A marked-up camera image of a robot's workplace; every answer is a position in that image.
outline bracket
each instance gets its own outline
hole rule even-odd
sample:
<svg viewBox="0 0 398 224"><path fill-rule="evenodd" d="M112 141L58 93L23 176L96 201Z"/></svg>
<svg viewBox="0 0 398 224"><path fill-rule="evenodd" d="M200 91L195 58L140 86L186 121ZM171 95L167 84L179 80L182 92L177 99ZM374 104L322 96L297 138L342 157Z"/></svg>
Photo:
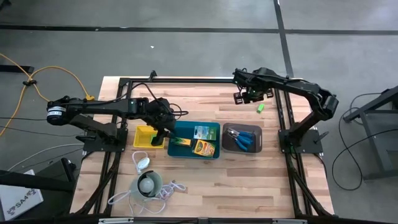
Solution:
<svg viewBox="0 0 398 224"><path fill-rule="evenodd" d="M289 130L279 130L279 144L280 150L282 153L311 153L311 154L319 154L323 152L322 143L320 141L321 137L319 135L318 130L309 129L301 140L299 146L294 146L292 148L292 144L287 140L287 136L289 135Z"/></svg>
<svg viewBox="0 0 398 224"><path fill-rule="evenodd" d="M83 150L86 152L123 152L127 143L127 128L117 129L117 138L113 143L106 143L98 133L88 131L85 136L76 136L76 139L85 143Z"/></svg>

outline teal tray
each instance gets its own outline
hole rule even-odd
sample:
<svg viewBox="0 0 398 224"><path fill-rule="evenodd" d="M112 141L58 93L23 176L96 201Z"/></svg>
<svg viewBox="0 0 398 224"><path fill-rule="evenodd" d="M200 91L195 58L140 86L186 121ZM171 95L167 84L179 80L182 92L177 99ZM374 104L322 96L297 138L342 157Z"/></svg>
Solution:
<svg viewBox="0 0 398 224"><path fill-rule="evenodd" d="M196 122L196 121L177 121L175 123L175 136L186 139L193 139L193 132L195 126L209 126L216 127L217 138L215 141L208 141L216 146L213 157L200 156L192 152L192 148L186 146L178 146L174 143L169 143L167 154L171 157L190 158L190 159L217 159L220 156L220 124L215 122Z"/></svg>

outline green object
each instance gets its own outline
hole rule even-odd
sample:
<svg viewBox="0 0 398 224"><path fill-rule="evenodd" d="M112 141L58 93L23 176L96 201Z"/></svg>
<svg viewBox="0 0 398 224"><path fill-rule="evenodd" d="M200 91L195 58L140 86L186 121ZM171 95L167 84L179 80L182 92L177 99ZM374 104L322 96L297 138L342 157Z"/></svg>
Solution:
<svg viewBox="0 0 398 224"><path fill-rule="evenodd" d="M191 139L185 139L185 138L178 138L178 137L174 137L171 139L171 142L179 145L179 146L187 146L187 147L191 147Z"/></svg>
<svg viewBox="0 0 398 224"><path fill-rule="evenodd" d="M264 109L264 105L260 104L258 109L257 109L257 113L261 113L261 111Z"/></svg>

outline small green block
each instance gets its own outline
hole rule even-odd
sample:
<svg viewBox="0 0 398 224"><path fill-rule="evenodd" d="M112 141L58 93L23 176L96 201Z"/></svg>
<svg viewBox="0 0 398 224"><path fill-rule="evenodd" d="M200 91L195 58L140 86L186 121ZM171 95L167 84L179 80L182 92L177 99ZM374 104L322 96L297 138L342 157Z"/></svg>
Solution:
<svg viewBox="0 0 398 224"><path fill-rule="evenodd" d="M260 104L258 109L257 109L257 113L261 113L261 111L264 109L264 104Z"/></svg>

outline label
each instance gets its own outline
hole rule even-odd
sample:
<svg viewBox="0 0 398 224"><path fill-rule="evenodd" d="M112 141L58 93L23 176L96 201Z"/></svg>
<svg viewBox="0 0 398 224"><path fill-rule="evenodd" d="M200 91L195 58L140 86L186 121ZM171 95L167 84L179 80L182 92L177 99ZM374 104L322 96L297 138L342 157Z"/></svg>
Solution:
<svg viewBox="0 0 398 224"><path fill-rule="evenodd" d="M171 142L176 144L176 145L179 145L179 146L188 146L188 147L190 147L192 141L191 141L191 139L175 137L175 138L171 139Z"/></svg>
<svg viewBox="0 0 398 224"><path fill-rule="evenodd" d="M59 115L59 116L61 116L61 115L62 115L62 112L59 112L59 111L51 111L51 112L48 112L48 113L47 113L47 116L51 116L51 115Z"/></svg>
<svg viewBox="0 0 398 224"><path fill-rule="evenodd" d="M217 128L209 126L195 126L194 139L216 140Z"/></svg>
<svg viewBox="0 0 398 224"><path fill-rule="evenodd" d="M49 112L50 111L53 111L53 110L60 110L60 111L63 111L63 112L66 112L66 108L63 108L62 106L54 106L54 107L51 107L50 109L49 109Z"/></svg>

